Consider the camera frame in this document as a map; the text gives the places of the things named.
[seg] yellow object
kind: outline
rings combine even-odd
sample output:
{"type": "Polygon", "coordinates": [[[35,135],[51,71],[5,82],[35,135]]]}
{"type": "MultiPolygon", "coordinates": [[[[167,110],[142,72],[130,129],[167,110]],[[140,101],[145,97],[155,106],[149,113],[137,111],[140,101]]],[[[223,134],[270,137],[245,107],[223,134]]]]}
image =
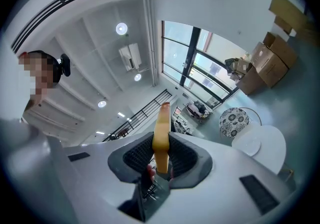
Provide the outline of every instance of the yellow object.
{"type": "Polygon", "coordinates": [[[168,150],[170,131],[170,103],[165,102],[160,107],[160,112],[155,123],[152,149],[158,172],[168,173],[168,150]]]}

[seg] round ceiling light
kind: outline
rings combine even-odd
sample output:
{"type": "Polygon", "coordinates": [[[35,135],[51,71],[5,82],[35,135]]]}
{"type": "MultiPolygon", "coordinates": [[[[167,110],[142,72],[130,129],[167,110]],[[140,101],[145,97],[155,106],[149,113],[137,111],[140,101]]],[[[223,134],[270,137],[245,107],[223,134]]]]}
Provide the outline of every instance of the round ceiling light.
{"type": "Polygon", "coordinates": [[[141,79],[141,74],[136,74],[134,76],[134,81],[139,81],[141,79]]]}
{"type": "Polygon", "coordinates": [[[119,23],[118,25],[116,25],[115,27],[115,31],[119,34],[119,35],[124,35],[125,33],[127,33],[128,31],[128,27],[125,23],[119,23]]]}
{"type": "Polygon", "coordinates": [[[98,103],[98,107],[99,108],[103,108],[103,107],[105,107],[107,105],[107,103],[106,103],[106,101],[104,101],[104,100],[101,100],[101,101],[99,101],[99,103],[98,103]]]}

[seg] window pane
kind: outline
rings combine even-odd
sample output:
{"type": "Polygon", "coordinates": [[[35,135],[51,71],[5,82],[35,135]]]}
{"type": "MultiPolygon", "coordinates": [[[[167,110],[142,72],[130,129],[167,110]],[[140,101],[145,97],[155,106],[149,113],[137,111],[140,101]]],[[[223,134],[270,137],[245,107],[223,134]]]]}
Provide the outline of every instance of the window pane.
{"type": "Polygon", "coordinates": [[[203,88],[188,78],[185,79],[184,87],[188,88],[194,95],[212,109],[219,104],[219,101],[216,98],[212,97],[210,93],[206,92],[203,88]]]}
{"type": "Polygon", "coordinates": [[[236,88],[236,82],[230,79],[227,70],[207,57],[197,53],[194,59],[194,64],[213,75],[216,79],[230,87],[232,90],[236,88]]]}
{"type": "Polygon", "coordinates": [[[177,82],[180,82],[182,75],[179,72],[175,71],[173,68],[167,66],[166,64],[164,64],[163,66],[163,72],[166,75],[169,75],[170,77],[175,79],[177,82]]]}
{"type": "Polygon", "coordinates": [[[182,72],[184,70],[188,49],[188,47],[180,43],[164,39],[163,60],[182,72]]]}
{"type": "Polygon", "coordinates": [[[187,24],[165,21],[164,37],[189,45],[192,29],[193,26],[187,24]]]}
{"type": "Polygon", "coordinates": [[[240,58],[246,54],[244,49],[233,42],[204,29],[201,30],[197,48],[222,63],[227,59],[240,58]]]}
{"type": "Polygon", "coordinates": [[[221,88],[218,84],[216,84],[214,81],[212,81],[207,76],[203,75],[198,70],[192,68],[190,71],[190,77],[197,80],[199,83],[203,84],[205,87],[207,87],[210,91],[212,91],[214,94],[216,94],[218,97],[223,99],[228,95],[228,92],[225,91],[223,88],[221,88]]]}

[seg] white table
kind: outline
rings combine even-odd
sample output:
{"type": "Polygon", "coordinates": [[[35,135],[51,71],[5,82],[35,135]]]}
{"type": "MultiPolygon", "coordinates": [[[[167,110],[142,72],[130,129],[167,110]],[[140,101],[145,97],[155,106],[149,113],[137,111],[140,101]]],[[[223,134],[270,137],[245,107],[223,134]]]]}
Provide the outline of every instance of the white table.
{"type": "Polygon", "coordinates": [[[254,126],[239,134],[233,140],[232,147],[243,148],[249,139],[261,142],[259,151],[252,158],[278,174],[284,165],[287,152],[286,141],[281,131],[271,125],[254,126]]]}

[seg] ceiling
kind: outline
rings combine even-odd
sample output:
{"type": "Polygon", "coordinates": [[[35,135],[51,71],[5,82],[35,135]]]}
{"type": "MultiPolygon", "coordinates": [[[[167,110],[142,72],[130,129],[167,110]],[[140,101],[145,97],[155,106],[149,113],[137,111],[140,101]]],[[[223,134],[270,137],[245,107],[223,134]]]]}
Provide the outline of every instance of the ceiling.
{"type": "Polygon", "coordinates": [[[134,43],[138,44],[142,62],[139,71],[149,68],[143,0],[108,3],[60,27],[37,50],[56,59],[67,54],[71,75],[62,76],[44,101],[23,117],[45,134],[59,138],[64,146],[101,142],[134,114],[129,102],[120,102],[124,95],[152,86],[149,70],[135,82],[138,70],[127,71],[123,64],[119,49],[134,43]],[[127,24],[127,36],[116,33],[120,22],[127,24]],[[100,109],[98,102],[103,99],[107,106],[100,109]],[[119,119],[118,112],[124,112],[126,118],[119,119]],[[106,136],[97,136],[99,129],[106,136]]]}

